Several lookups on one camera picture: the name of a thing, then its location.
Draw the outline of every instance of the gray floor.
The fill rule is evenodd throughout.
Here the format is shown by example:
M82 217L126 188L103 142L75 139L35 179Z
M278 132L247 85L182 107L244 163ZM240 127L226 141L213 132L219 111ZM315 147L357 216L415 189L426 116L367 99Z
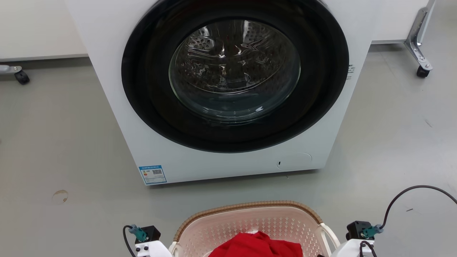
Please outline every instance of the gray floor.
M88 59L23 64L29 85L0 77L0 255L128 256L123 225L155 225L169 245L196 212L281 199L310 206L344 241L348 223L381 223L408 186L457 195L455 13L456 1L438 1L427 79L403 46L370 49L327 167L312 172L146 187ZM455 217L438 192L404 195L378 256L455 256Z

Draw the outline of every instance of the laundry basket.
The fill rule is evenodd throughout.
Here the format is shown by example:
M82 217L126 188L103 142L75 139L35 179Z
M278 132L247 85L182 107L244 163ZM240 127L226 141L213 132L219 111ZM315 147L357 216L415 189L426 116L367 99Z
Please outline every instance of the laundry basket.
M178 229L169 250L175 257L207 257L238 233L262 231L271 239L299 243L303 256L329 257L325 233L338 238L308 206L293 201L243 203L199 212Z

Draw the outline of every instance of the washing machine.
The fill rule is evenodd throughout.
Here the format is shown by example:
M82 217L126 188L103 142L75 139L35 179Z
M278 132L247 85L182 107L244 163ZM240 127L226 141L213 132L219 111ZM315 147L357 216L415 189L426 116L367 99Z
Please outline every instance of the washing machine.
M380 9L377 0L67 4L146 185L323 168Z

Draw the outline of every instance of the basket rim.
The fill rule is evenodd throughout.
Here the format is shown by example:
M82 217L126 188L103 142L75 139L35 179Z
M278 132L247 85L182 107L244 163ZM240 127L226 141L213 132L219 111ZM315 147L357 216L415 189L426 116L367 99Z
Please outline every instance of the basket rim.
M251 203L240 203L240 204L233 204L233 205L227 205L227 206L222 206L214 209L209 209L206 211L202 211L199 213L196 213L186 219L182 225L179 227L178 231L175 234L175 237L173 239L174 242L179 242L179 239L181 238L182 233L184 230L195 220L210 216L213 214L219 214L219 213L224 213L224 212L229 212L229 211L234 211L234 210L242 210L242 209L253 209L253 208L263 208L263 207L294 207L297 209L300 209L307 214L309 214L318 224L323 223L322 219L317 215L315 211L313 211L310 207L299 203L299 202L294 202L294 201L263 201L263 202L251 202Z

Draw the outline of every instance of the caster wheel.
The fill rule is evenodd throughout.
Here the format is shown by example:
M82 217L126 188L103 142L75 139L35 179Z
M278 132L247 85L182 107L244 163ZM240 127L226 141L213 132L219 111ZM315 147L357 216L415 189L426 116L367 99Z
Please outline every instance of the caster wheel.
M419 66L417 69L417 76L420 78L426 78L428 74L430 73L429 70L424 70L422 67Z
M30 81L30 79L28 78L27 74L26 74L23 70L21 70L21 71L19 71L19 72L16 72L16 73L14 74L14 76L16 77L17 81L18 81L21 85L25 85L25 84L27 84L27 83Z

